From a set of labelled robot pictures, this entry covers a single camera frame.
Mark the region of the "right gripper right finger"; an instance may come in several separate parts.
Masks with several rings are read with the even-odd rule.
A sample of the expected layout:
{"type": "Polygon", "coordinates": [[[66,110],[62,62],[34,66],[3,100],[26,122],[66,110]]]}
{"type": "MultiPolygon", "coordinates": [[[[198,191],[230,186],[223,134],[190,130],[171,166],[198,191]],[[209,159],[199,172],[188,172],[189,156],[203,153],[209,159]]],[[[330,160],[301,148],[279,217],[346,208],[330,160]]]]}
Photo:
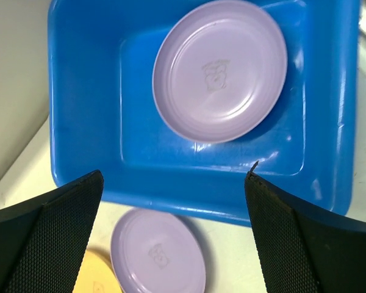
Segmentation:
{"type": "Polygon", "coordinates": [[[366,222],[300,199],[253,170],[244,188],[267,292],[366,292],[366,222]]]}

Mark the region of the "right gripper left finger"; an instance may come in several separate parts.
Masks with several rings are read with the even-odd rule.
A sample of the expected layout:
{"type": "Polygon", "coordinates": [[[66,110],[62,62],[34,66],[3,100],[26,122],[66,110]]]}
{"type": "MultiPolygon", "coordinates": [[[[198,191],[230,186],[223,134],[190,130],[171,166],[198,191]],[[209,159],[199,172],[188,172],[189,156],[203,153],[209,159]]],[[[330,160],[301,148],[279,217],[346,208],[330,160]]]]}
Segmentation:
{"type": "Polygon", "coordinates": [[[72,292],[104,188],[99,170],[0,209],[0,292],[72,292]]]}

